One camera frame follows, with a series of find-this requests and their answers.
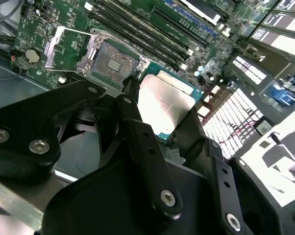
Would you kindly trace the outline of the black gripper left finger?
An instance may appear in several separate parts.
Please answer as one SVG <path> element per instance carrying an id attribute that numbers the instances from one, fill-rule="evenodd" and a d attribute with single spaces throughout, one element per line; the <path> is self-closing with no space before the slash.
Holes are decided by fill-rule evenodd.
<path id="1" fill-rule="evenodd" d="M 78 81 L 0 108 L 0 177 L 22 182 L 48 179 L 61 155 L 60 143 L 76 131 L 85 110 L 99 118 L 101 147 L 109 158 L 100 169 L 126 158 L 136 167 L 148 204 L 168 221 L 181 216 L 182 201 L 150 125 L 128 95 L 113 98 Z"/>

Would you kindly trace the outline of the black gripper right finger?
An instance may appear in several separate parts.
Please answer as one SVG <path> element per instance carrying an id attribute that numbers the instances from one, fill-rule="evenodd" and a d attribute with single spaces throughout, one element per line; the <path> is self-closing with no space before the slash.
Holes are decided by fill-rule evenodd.
<path id="1" fill-rule="evenodd" d="M 283 235 L 277 203 L 246 164 L 224 160 L 221 147 L 206 137 L 195 107 L 175 129 L 184 166 L 200 173 L 213 194 L 218 224 L 232 235 Z"/>

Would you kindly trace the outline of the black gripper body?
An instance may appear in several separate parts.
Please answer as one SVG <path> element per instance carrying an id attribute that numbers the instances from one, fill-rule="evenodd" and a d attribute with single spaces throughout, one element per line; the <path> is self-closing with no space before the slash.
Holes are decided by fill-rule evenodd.
<path id="1" fill-rule="evenodd" d="M 192 170 L 167 163 L 183 208 L 178 220 L 160 218 L 148 204 L 131 160 L 123 158 L 60 190 L 42 222 L 45 235 L 222 235 L 213 195 Z"/>

